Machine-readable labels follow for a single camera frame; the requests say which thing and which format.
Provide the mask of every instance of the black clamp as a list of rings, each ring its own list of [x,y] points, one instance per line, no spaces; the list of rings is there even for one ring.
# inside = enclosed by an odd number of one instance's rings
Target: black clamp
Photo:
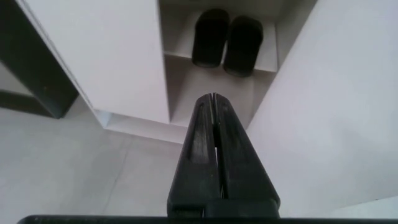
[[[168,217],[274,217],[280,199],[231,103],[199,98],[167,201]]]

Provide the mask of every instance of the tile grout line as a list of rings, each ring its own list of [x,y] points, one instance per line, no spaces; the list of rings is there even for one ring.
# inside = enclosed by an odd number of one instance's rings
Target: tile grout line
[[[107,207],[108,207],[108,205],[109,205],[109,203],[111,201],[111,197],[112,197],[114,188],[116,187],[116,183],[118,182],[119,177],[120,177],[120,175],[121,175],[121,173],[122,173],[122,171],[124,169],[124,164],[126,163],[126,159],[127,159],[127,155],[128,154],[129,154],[129,150],[126,149],[126,153],[125,153],[124,158],[123,158],[122,166],[121,166],[121,168],[120,168],[120,170],[118,172],[118,175],[116,176],[116,178],[115,178],[115,180],[113,182],[112,189],[111,189],[111,191],[109,193],[108,199],[106,200],[106,203],[105,203],[104,209],[101,212],[101,215],[104,215],[104,213],[105,213],[105,211],[106,211],[106,209],[107,209]]]

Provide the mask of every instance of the white cabinet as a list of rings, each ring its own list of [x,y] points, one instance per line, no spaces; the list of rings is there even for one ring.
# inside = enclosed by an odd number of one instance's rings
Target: white cabinet
[[[96,110],[169,123],[156,1],[20,1]]]
[[[295,25],[298,35],[315,1]],[[278,71],[281,0],[19,0],[106,129],[183,142],[200,96],[227,97],[246,128]],[[206,9],[258,19],[264,39],[253,76],[194,66],[195,23]]]

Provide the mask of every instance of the slide sandal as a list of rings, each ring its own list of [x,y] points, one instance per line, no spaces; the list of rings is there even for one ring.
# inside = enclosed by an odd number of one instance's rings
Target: slide sandal
[[[227,39],[224,70],[236,77],[249,77],[256,64],[262,42],[262,25],[247,16],[237,17]]]
[[[199,17],[192,50],[195,65],[214,68],[221,63],[228,26],[229,15],[222,9],[210,9]]]

